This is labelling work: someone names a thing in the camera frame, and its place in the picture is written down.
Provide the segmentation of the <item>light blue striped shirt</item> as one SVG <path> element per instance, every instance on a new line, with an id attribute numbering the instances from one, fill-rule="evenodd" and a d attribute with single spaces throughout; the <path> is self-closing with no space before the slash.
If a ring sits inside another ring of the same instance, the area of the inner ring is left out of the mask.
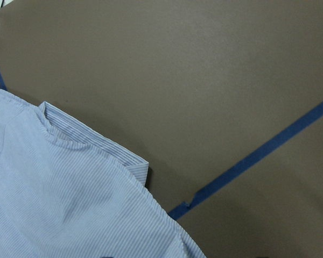
<path id="1" fill-rule="evenodd" d="M 143 158 L 0 89 L 0 257 L 203 257 Z"/>

